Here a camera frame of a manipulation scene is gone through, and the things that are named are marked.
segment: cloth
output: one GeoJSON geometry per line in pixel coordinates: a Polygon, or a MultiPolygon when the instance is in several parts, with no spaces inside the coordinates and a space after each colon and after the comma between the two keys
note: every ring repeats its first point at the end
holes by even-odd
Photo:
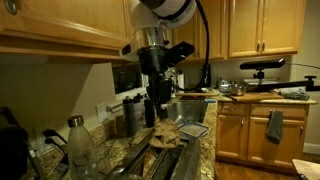
{"type": "Polygon", "coordinates": [[[305,87],[282,88],[280,93],[285,99],[308,101],[310,97],[305,87]]]}
{"type": "Polygon", "coordinates": [[[283,112],[273,110],[270,112],[269,124],[266,131],[268,140],[274,144],[279,144],[282,138],[283,112]]]}

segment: white wall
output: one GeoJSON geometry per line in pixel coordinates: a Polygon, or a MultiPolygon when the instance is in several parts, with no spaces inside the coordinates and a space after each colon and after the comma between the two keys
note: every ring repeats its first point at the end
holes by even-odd
{"type": "MultiPolygon", "coordinates": [[[[293,63],[302,63],[320,67],[320,1],[307,0],[304,21],[304,32],[301,51],[293,57],[293,63]]],[[[301,66],[292,66],[290,79],[302,80],[305,75],[316,75],[317,85],[320,85],[320,70],[301,66]]],[[[309,93],[310,97],[320,103],[320,92],[309,93]]],[[[320,105],[310,107],[309,122],[304,150],[320,154],[320,105]]]]}
{"type": "MultiPolygon", "coordinates": [[[[0,60],[11,57],[0,56],[0,60]]],[[[13,59],[41,62],[29,56],[13,59]]],[[[67,138],[67,118],[72,115],[83,115],[88,130],[97,127],[95,105],[115,101],[110,63],[0,65],[0,82],[0,106],[11,109],[33,144],[33,128],[44,124],[67,138]]]]}
{"type": "MultiPolygon", "coordinates": [[[[262,60],[268,59],[280,59],[285,58],[287,61],[291,61],[290,56],[277,56],[272,58],[263,58],[262,60]]],[[[211,79],[214,85],[219,77],[223,79],[241,82],[242,79],[253,78],[253,74],[256,74],[256,70],[241,70],[240,64],[248,61],[258,61],[261,58],[248,58],[241,60],[226,60],[211,62],[211,79]]],[[[183,72],[188,76],[189,84],[197,84],[201,76],[201,68],[203,63],[198,64],[182,64],[176,69],[182,69],[183,72]]],[[[281,69],[265,69],[265,77],[278,77],[279,80],[288,81],[291,70],[290,66],[284,65],[281,69]]]]}

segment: outlet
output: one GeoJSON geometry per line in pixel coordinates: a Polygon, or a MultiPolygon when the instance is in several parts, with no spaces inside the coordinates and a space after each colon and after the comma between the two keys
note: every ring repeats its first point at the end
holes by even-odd
{"type": "Polygon", "coordinates": [[[50,149],[54,148],[54,145],[52,144],[46,144],[45,141],[45,136],[42,134],[42,132],[46,129],[54,129],[54,124],[53,123],[47,123],[42,126],[38,126],[34,128],[34,133],[36,135],[36,143],[37,143],[37,151],[39,154],[43,154],[46,151],[49,151],[50,149]]]}
{"type": "Polygon", "coordinates": [[[107,106],[105,103],[96,105],[96,111],[97,111],[98,121],[100,123],[107,120],[108,114],[107,114],[107,106]]]}

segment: wooden floor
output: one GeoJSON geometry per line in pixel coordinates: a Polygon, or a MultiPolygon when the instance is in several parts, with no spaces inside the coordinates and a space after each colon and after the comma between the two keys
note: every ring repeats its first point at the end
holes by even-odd
{"type": "MultiPolygon", "coordinates": [[[[303,160],[320,163],[319,155],[304,154],[303,160]]],[[[225,162],[215,162],[219,180],[296,180],[296,176],[225,162]]]]}

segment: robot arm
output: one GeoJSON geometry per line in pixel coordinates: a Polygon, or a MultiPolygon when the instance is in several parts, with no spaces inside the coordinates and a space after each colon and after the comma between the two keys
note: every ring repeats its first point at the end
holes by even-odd
{"type": "Polygon", "coordinates": [[[165,104],[171,98],[172,82],[164,72],[193,53],[194,47],[182,42],[173,48],[163,38],[163,30],[188,22],[196,10],[195,0],[131,0],[134,37],[120,50],[122,58],[139,61],[149,78],[148,95],[160,119],[168,117],[165,104]]]}

